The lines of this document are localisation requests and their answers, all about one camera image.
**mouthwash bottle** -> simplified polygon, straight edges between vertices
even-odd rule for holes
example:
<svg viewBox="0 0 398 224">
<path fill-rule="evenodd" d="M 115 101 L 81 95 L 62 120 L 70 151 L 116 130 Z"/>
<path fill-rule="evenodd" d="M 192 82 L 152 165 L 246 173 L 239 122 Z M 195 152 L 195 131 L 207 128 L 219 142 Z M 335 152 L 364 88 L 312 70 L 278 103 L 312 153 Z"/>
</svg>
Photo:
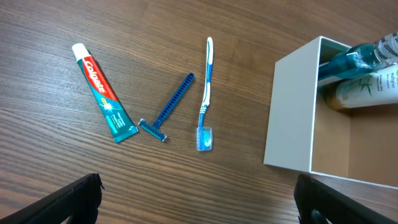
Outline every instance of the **mouthwash bottle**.
<svg viewBox="0 0 398 224">
<path fill-rule="evenodd" d="M 319 66 L 318 86 L 358 78 L 398 62 L 398 32 L 374 44 L 359 44 Z"/>
</svg>

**toothbrush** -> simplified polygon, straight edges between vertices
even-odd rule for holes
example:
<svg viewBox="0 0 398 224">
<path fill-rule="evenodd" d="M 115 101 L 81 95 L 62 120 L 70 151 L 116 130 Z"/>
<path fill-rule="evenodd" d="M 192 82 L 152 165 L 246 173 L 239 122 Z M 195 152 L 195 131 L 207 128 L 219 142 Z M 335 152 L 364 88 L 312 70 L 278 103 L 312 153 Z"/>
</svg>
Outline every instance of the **toothbrush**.
<svg viewBox="0 0 398 224">
<path fill-rule="evenodd" d="M 213 69 L 213 39 L 207 38 L 206 48 L 206 78 L 205 78 L 205 91 L 203 93 L 203 100 L 199 113 L 199 124 L 197 128 L 197 149 L 198 151 L 209 151 L 213 145 L 213 130 L 211 127 L 203 127 L 205 120 L 205 113 L 210 105 L 210 84 L 211 84 L 211 71 Z"/>
</svg>

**white bottle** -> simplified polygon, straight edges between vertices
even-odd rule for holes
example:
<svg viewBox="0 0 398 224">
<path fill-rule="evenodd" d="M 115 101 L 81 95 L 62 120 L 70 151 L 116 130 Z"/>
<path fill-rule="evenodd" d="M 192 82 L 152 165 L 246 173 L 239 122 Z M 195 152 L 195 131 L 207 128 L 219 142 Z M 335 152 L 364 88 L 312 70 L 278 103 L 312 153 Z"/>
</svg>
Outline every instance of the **white bottle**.
<svg viewBox="0 0 398 224">
<path fill-rule="evenodd" d="M 398 103 L 398 65 L 329 87 L 325 101 L 334 110 Z"/>
</svg>

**white box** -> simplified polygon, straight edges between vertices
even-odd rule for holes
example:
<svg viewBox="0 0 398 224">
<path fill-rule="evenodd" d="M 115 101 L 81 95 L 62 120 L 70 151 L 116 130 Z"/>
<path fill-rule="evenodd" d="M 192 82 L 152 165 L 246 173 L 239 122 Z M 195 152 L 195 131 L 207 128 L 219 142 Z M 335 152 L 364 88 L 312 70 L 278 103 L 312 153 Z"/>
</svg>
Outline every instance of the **white box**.
<svg viewBox="0 0 398 224">
<path fill-rule="evenodd" d="M 398 106 L 342 113 L 317 92 L 319 64 L 348 48 L 320 36 L 275 63 L 264 163 L 398 189 Z"/>
</svg>

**razor head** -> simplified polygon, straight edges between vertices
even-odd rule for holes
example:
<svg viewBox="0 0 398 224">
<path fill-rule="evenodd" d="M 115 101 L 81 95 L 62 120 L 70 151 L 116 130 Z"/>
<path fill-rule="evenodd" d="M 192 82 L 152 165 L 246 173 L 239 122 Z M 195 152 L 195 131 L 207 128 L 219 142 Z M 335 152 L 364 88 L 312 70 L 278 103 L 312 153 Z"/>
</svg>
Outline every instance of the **razor head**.
<svg viewBox="0 0 398 224">
<path fill-rule="evenodd" d="M 211 127 L 197 128 L 198 151 L 210 151 L 213 147 L 213 130 Z"/>
<path fill-rule="evenodd" d="M 149 132 L 151 135 L 153 135 L 155 138 L 165 141 L 167 138 L 167 135 L 163 134 L 160 132 L 157 128 L 153 127 L 150 125 L 148 122 L 146 122 L 144 119 L 141 119 L 138 122 L 138 125 L 142 127 L 145 131 Z"/>
</svg>

